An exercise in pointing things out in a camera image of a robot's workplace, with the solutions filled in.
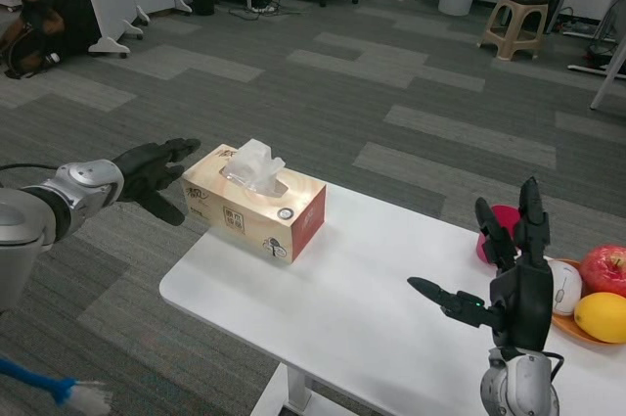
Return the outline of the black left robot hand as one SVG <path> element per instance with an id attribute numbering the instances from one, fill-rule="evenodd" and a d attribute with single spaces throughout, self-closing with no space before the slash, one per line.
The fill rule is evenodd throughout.
<path id="1" fill-rule="evenodd" d="M 117 201 L 135 203 L 170 225 L 181 225 L 185 214 L 160 192 L 183 175 L 181 161 L 200 146 L 198 139 L 177 138 L 144 144 L 118 156 L 112 163 L 122 173 L 124 184 Z"/>

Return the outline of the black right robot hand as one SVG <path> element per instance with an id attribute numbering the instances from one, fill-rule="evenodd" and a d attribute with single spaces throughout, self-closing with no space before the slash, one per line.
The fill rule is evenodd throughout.
<path id="1" fill-rule="evenodd" d="M 522 184 L 520 219 L 513 233 L 500 224 L 485 199 L 475 201 L 474 212 L 485 237 L 483 252 L 497 267 L 490 283 L 491 304 L 464 291 L 451 294 L 425 278 L 410 277 L 407 282 L 447 317 L 475 328 L 491 328 L 497 347 L 541 352 L 551 327 L 554 279 L 544 257 L 551 233 L 539 184 L 533 176 Z"/>

